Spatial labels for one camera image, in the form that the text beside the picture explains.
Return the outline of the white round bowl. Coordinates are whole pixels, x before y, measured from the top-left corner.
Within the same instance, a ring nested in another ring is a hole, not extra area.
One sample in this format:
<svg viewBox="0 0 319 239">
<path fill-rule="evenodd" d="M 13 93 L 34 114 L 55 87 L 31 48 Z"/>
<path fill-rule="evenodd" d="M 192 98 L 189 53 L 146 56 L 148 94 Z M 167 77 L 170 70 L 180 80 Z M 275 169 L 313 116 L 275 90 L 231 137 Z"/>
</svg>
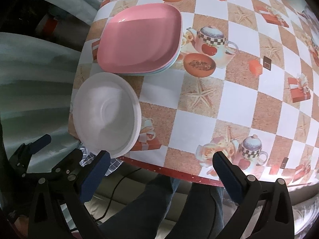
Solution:
<svg viewBox="0 0 319 239">
<path fill-rule="evenodd" d="M 107 151 L 113 159 L 133 148 L 142 125 L 135 91 L 123 78 L 107 72 L 97 73 L 81 85 L 72 116 L 82 144 L 94 154 Z"/>
</svg>

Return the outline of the blue square plate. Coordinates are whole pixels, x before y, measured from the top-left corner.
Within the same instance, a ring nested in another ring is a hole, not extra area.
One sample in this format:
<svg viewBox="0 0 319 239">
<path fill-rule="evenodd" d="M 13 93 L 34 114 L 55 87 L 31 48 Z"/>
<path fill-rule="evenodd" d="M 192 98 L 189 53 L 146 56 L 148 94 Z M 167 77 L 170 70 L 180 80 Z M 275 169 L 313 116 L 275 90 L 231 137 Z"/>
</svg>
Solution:
<svg viewBox="0 0 319 239">
<path fill-rule="evenodd" d="M 181 49 L 179 49 L 176 53 L 176 55 L 174 56 L 174 58 L 168 62 L 167 64 L 165 64 L 162 68 L 158 69 L 158 70 L 155 70 L 155 71 L 152 71 L 152 72 L 149 72 L 149 73 L 145 73 L 144 75 L 152 75 L 152 74 L 157 74 L 157 73 L 160 73 L 160 72 L 163 72 L 165 71 L 166 69 L 170 68 L 174 63 L 175 61 L 177 61 L 177 58 L 179 56 L 179 53 L 181 52 Z"/>
</svg>

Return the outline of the pink square plate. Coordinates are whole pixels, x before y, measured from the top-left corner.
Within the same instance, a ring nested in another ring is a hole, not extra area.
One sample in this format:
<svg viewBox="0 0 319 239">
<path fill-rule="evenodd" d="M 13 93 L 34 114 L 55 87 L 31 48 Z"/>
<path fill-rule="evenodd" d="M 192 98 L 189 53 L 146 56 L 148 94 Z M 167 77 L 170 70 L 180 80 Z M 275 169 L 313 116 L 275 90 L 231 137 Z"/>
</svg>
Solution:
<svg viewBox="0 0 319 239">
<path fill-rule="evenodd" d="M 181 48 L 182 15 L 169 4 L 136 5 L 106 25 L 97 49 L 102 70 L 147 73 L 162 68 Z"/>
</svg>

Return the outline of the green square plate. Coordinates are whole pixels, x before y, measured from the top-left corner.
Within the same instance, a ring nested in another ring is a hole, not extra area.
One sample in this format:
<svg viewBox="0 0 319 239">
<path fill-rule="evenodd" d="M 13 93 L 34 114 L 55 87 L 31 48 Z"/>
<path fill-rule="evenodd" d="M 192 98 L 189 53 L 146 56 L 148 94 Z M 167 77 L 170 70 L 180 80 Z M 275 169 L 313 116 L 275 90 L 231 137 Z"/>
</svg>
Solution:
<svg viewBox="0 0 319 239">
<path fill-rule="evenodd" d="M 124 75 L 124 76 L 146 76 L 146 75 L 161 73 L 161 72 L 167 70 L 168 68 L 170 68 L 175 63 L 175 61 L 177 61 L 178 56 L 179 56 L 179 52 L 170 62 L 168 62 L 168 64 L 166 64 L 165 66 L 163 66 L 162 68 L 160 68 L 158 70 L 147 72 L 147 73 L 124 73 L 122 75 Z"/>
</svg>

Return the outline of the person's legs dark trousers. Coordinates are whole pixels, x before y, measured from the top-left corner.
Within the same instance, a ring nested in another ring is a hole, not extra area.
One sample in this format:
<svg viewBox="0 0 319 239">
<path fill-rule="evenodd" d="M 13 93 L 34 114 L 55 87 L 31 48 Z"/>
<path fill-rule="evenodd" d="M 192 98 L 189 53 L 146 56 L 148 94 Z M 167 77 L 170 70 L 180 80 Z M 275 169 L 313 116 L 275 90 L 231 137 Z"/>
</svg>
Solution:
<svg viewBox="0 0 319 239">
<path fill-rule="evenodd" d="M 155 238 L 180 180 L 157 175 L 144 192 L 100 225 L 106 238 Z M 224 189 L 193 183 L 178 221 L 166 238 L 216 238 L 224 227 Z"/>
</svg>

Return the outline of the checkered printed tablecloth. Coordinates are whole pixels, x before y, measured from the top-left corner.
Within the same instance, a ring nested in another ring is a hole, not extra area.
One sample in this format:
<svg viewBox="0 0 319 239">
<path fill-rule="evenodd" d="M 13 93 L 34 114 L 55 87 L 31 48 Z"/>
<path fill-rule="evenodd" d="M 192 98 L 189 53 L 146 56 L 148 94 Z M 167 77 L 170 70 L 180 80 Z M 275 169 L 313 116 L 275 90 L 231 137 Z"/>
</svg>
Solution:
<svg viewBox="0 0 319 239">
<path fill-rule="evenodd" d="M 135 5 L 103 0 L 84 43 L 73 90 L 100 71 L 105 25 Z M 219 184 L 223 151 L 246 174 L 318 183 L 318 20 L 286 0 L 181 0 L 181 53 L 168 70 L 127 77 L 142 110 L 144 142 L 124 160 L 199 183 Z"/>
</svg>

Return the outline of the grey-green curtain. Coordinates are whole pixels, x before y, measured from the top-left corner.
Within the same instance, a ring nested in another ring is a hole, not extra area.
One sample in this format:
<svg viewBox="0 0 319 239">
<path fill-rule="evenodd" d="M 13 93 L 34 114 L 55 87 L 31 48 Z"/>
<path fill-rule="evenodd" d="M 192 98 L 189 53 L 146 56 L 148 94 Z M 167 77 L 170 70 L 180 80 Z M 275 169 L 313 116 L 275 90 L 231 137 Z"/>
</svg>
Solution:
<svg viewBox="0 0 319 239">
<path fill-rule="evenodd" d="M 1 0 L 1 124 L 8 154 L 44 134 L 49 153 L 68 133 L 72 84 L 102 0 Z"/>
</svg>

